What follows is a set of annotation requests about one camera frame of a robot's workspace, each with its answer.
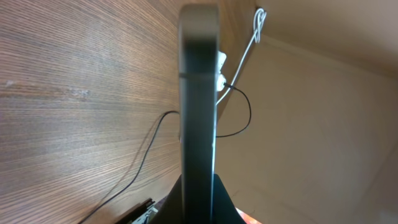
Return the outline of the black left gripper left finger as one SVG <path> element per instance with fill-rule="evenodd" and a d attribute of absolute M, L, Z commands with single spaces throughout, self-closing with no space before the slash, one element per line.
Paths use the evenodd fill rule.
<path fill-rule="evenodd" d="M 160 210 L 156 213 L 149 224 L 182 224 L 182 176 L 180 176 L 170 193 L 165 199 Z"/>

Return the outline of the blue Samsung Galaxy phone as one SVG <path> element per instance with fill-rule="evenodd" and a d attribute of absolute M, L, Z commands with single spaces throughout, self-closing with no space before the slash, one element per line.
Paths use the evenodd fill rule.
<path fill-rule="evenodd" d="M 178 20 L 184 223 L 212 223 L 219 49 L 216 4 L 186 4 Z"/>

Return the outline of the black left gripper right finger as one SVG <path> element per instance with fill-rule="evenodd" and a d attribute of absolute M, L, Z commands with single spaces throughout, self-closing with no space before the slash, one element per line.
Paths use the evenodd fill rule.
<path fill-rule="evenodd" d="M 214 174 L 213 223 L 246 224 L 228 195 L 219 175 Z"/>

